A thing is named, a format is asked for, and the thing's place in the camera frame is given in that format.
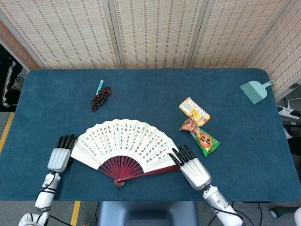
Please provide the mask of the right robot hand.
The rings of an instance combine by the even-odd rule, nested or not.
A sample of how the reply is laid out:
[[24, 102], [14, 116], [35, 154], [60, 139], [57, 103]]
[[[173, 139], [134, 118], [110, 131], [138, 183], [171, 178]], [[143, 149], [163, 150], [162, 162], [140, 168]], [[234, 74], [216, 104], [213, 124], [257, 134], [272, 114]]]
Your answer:
[[180, 171], [195, 190], [202, 190], [211, 183], [211, 175], [203, 166], [191, 149], [184, 145], [184, 148], [172, 148], [173, 153], [168, 155], [180, 168]]

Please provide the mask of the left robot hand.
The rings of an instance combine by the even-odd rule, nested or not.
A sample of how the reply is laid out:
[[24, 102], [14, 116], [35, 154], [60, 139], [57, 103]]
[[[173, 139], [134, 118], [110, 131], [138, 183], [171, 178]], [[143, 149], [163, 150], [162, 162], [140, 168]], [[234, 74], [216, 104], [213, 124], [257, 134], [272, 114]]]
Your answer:
[[71, 154], [77, 138], [74, 134], [59, 137], [48, 161], [49, 171], [62, 173], [73, 162]]

